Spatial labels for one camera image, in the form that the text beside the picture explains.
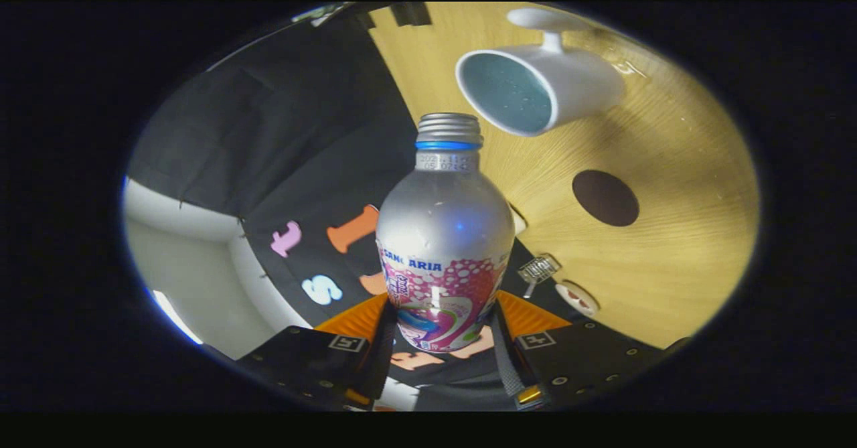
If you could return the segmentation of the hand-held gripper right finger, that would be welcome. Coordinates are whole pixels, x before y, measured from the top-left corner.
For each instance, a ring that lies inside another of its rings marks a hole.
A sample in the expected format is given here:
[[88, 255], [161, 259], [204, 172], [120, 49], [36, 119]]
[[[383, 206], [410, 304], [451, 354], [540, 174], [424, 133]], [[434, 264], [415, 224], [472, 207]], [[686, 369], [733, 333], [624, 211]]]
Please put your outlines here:
[[655, 365], [655, 348], [596, 321], [570, 322], [506, 291], [492, 314], [495, 357], [519, 410], [582, 407]]

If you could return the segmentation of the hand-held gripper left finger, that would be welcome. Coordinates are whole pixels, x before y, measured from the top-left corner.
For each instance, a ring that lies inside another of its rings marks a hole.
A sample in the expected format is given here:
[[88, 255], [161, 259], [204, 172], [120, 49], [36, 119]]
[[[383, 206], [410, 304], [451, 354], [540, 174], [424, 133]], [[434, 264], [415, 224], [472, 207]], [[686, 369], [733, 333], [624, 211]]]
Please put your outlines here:
[[315, 329], [289, 326], [238, 360], [279, 395], [308, 410], [370, 410], [391, 365], [396, 308], [385, 293]]

